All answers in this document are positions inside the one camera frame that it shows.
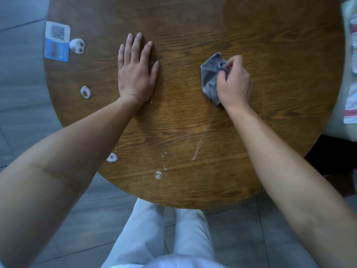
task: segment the person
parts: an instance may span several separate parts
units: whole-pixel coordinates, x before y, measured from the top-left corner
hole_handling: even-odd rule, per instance
[[[118,53],[120,97],[35,144],[0,175],[0,261],[29,266],[60,227],[155,86],[152,42],[128,35]],[[342,196],[249,106],[251,79],[242,57],[217,76],[219,99],[233,121],[266,192],[320,267],[357,266],[357,217]],[[200,210],[176,209],[173,254],[163,253],[163,207],[138,199],[102,268],[222,267],[215,262]]]

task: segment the white pants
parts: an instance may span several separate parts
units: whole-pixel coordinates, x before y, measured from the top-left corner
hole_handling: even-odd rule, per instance
[[[145,265],[163,255],[164,207],[137,199],[133,212],[101,268]],[[201,210],[176,209],[174,254],[215,261],[207,220]]]

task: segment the person's left hand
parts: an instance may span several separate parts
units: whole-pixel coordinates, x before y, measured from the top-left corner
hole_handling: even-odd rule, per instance
[[[150,98],[159,68],[159,62],[156,61],[149,75],[152,42],[145,45],[140,55],[141,37],[141,33],[138,33],[133,43],[133,36],[129,34],[125,47],[122,44],[118,53],[119,94],[121,97],[133,96],[140,106]]]

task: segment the hand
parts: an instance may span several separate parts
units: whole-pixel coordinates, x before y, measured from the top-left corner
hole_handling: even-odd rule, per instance
[[[231,106],[249,106],[252,81],[242,61],[240,55],[228,60],[226,67],[232,67],[232,70],[227,80],[224,71],[217,75],[217,94],[226,109]]]
[[[118,53],[119,94],[121,97],[133,96],[140,106],[150,98],[159,68],[159,62],[156,61],[149,75],[152,42],[145,45],[140,56],[141,37],[141,33],[138,33],[133,43],[133,36],[129,34],[125,47],[122,44]]]

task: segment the wooden tabletop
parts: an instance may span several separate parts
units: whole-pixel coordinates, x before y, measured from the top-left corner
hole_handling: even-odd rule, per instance
[[[262,189],[222,107],[201,90],[200,65],[216,52],[241,54],[253,79],[252,108],[302,156],[333,110],[344,34],[338,0],[52,0],[48,21],[86,42],[69,62],[45,59],[47,85],[63,126],[115,101],[117,56],[128,33],[155,44],[158,83],[100,174],[150,202],[212,208]],[[92,96],[80,94],[87,85]],[[163,173],[155,179],[155,172]]]

